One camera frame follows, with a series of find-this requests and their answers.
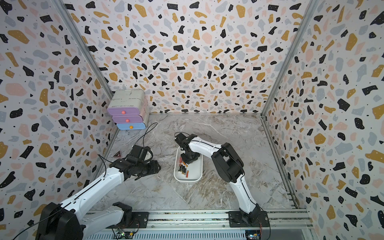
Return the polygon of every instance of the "purple drawer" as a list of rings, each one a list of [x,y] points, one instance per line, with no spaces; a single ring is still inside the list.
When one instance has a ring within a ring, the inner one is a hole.
[[[113,116],[112,120],[115,123],[139,123],[143,122],[143,118],[138,116]]]
[[[115,115],[139,115],[140,109],[135,107],[122,107],[122,108],[108,108],[108,113],[112,116]]]

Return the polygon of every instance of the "patterned wall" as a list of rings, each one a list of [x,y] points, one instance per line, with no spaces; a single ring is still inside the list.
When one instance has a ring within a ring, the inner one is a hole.
[[[0,1],[0,239],[92,180],[108,98],[48,1]],[[33,227],[19,239],[34,239]]]
[[[65,1],[112,91],[212,113],[263,109],[308,2]]]
[[[382,1],[320,1],[267,114],[320,239],[384,239]]]

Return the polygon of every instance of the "triangle sign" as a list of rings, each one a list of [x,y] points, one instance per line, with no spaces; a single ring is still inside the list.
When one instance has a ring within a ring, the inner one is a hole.
[[[121,157],[121,151],[118,151],[115,155],[113,155],[112,157]]]

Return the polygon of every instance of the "black cable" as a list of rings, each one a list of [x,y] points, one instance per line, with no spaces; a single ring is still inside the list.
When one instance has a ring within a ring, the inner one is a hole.
[[[71,202],[68,203],[67,205],[65,205],[62,209],[64,209],[66,206],[68,206],[68,205],[70,205],[70,204],[71,204]],[[57,213],[61,212],[62,209],[58,210],[57,212],[55,212],[55,213],[52,214],[52,215],[49,215],[49,216],[46,217],[45,219],[43,219],[43,220],[41,220],[41,221],[38,221],[37,223],[35,223],[35,224],[33,224],[33,225],[27,227],[26,229],[24,229],[23,231],[21,231],[19,234],[17,234],[12,240],[15,240],[20,234],[22,234],[23,232],[27,231],[28,229],[30,229],[31,227],[35,226],[36,224],[39,224],[40,222],[42,222],[42,221],[44,221],[44,220],[46,220],[46,219],[52,217],[53,215],[56,215]]]
[[[149,129],[153,124],[156,124],[156,126],[157,126],[158,123],[157,123],[157,122],[152,123],[151,125],[149,125],[148,129]],[[137,143],[142,137],[144,137],[147,133],[151,132],[156,126],[154,126],[154,127],[153,127],[151,130],[149,130],[148,132],[146,131],[146,132],[144,133],[144,135],[141,136],[141,137],[135,142],[134,145],[136,145],[136,143]]]
[[[190,135],[189,133],[186,133],[186,132],[175,132],[175,137],[176,137],[176,133],[185,133],[185,134],[187,134],[188,136]]]
[[[111,162],[111,161],[107,160],[105,157],[103,157],[103,156],[102,156],[102,155],[100,155],[100,154],[98,154],[97,156],[99,156],[100,158],[104,159],[104,160],[105,160],[105,161],[107,161],[107,162],[113,163],[113,162]]]
[[[269,238],[271,237],[271,223],[269,222],[269,218],[268,218],[268,223],[269,223],[269,237],[266,240],[269,240]]]

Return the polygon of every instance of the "gray marble surface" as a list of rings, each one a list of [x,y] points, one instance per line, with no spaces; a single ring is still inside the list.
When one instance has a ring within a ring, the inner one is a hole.
[[[133,177],[106,194],[92,210],[123,202],[135,210],[237,209],[231,187],[216,172],[210,158],[203,158],[203,177],[194,184],[173,176],[178,145],[174,133],[196,134],[213,143],[230,143],[244,162],[245,178],[254,199],[263,209],[291,208],[261,120],[254,115],[150,115],[148,125],[157,127],[145,136],[154,159],[161,165],[156,175],[134,181]],[[119,131],[109,160],[118,151],[129,153],[144,130]]]

